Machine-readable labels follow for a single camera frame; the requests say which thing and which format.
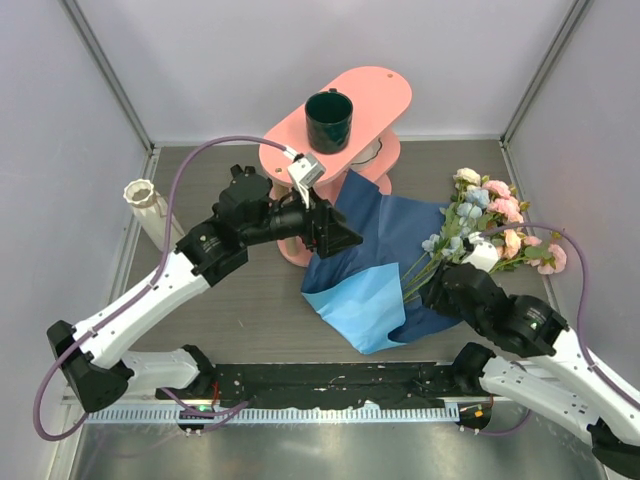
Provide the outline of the blue wrapping paper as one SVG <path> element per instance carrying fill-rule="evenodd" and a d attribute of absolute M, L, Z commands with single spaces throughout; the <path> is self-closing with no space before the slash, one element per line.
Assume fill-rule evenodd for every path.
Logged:
<path fill-rule="evenodd" d="M 399 347 L 460 323 L 403 300 L 403 275 L 424 253 L 422 242 L 440 231 L 446 205 L 384 195 L 351 171 L 336 208 L 363 243 L 327 259 L 313 256 L 301 293 L 315 312 L 361 354 Z"/>

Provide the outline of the artificial flower bunch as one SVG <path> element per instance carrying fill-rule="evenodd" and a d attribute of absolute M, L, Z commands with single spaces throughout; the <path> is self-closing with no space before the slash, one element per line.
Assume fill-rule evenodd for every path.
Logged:
<path fill-rule="evenodd" d="M 513 271 L 529 265 L 541 275 L 562 272 L 567 254 L 558 244 L 561 237 L 548 239 L 524 231 L 529 204 L 517 197 L 517 189 L 501 180 L 480 175 L 471 168 L 460 168 L 453 175 L 455 193 L 440 214 L 444 223 L 422 241 L 423 254 L 401 277 L 403 300 L 418 298 L 418 290 L 435 275 L 442 263 L 462 264 L 476 246 L 490 246 L 497 260 L 487 271 Z"/>

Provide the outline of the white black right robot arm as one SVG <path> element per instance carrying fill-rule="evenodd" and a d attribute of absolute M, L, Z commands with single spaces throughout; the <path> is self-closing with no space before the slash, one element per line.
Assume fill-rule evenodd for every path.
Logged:
<path fill-rule="evenodd" d="M 477 334 L 555 377 L 549 383 L 491 349 L 469 342 L 453 362 L 457 391 L 511 399 L 570 431 L 618 474 L 639 476 L 639 392 L 590 350 L 546 302 L 505 294 L 466 263 L 441 264 L 420 288 L 425 306 L 465 321 Z"/>

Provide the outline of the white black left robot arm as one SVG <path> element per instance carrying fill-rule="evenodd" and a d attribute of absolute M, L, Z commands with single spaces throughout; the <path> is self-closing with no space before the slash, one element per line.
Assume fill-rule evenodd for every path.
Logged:
<path fill-rule="evenodd" d="M 248 261 L 252 245 L 300 238 L 320 258 L 362 243 L 326 199 L 293 191 L 270 197 L 272 182 L 250 166 L 235 165 L 210 218 L 193 227 L 157 267 L 99 313 L 71 325 L 54 323 L 47 337 L 60 369 L 83 409 L 101 411 L 124 394 L 168 388 L 200 399 L 215 369 L 193 345 L 172 352 L 133 352 L 131 346 L 182 304 L 215 286 Z"/>

